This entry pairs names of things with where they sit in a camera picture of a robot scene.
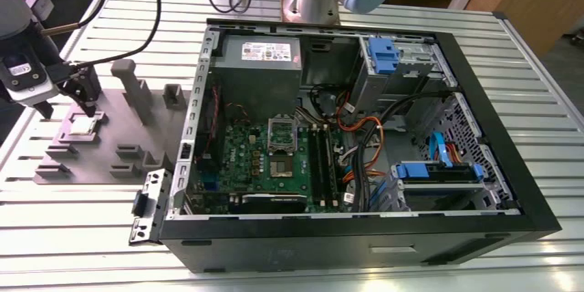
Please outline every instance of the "ram slot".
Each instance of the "ram slot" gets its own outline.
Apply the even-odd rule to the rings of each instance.
[[[329,129],[319,131],[319,160],[321,160],[321,174],[322,174],[322,184],[325,190],[325,197],[327,204],[333,205],[333,186],[331,180],[331,167],[334,166],[331,144],[329,141]]]
[[[309,161],[311,166],[313,202],[319,205],[323,200],[323,180],[321,176],[319,142],[317,129],[309,133]]]

